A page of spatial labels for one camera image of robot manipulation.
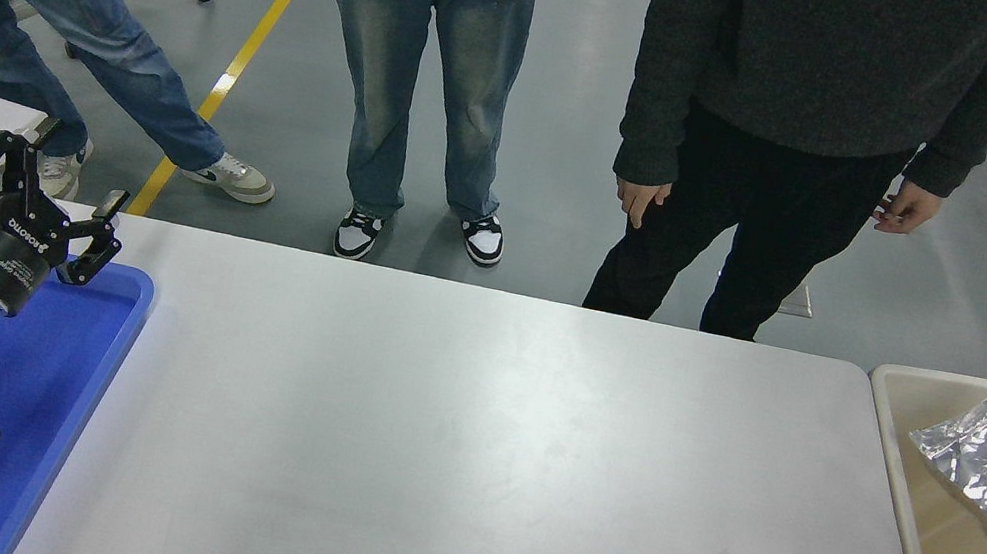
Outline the person's left hand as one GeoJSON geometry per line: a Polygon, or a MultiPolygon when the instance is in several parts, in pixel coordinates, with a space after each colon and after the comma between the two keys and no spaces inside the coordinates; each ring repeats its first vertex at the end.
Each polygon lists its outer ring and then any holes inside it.
{"type": "Polygon", "coordinates": [[[874,229],[897,236],[910,235],[936,217],[943,207],[944,196],[921,188],[905,178],[893,193],[884,194],[872,212],[874,229]]]}

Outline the person's right hand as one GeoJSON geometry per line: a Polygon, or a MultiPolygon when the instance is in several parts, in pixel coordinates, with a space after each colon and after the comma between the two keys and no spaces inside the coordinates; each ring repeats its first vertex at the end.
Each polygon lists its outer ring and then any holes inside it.
{"type": "Polygon", "coordinates": [[[619,206],[625,213],[628,226],[633,229],[640,229],[643,225],[644,216],[654,205],[663,205],[667,197],[671,195],[673,184],[663,183],[663,185],[643,185],[631,183],[620,177],[614,178],[616,182],[616,195],[619,206]]]}

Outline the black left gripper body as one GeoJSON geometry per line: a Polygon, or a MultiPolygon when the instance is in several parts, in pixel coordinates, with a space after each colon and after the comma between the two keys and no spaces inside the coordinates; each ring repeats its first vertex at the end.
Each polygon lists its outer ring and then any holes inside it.
{"type": "Polygon", "coordinates": [[[17,315],[64,260],[69,217],[45,195],[0,194],[0,309],[17,315]]]}

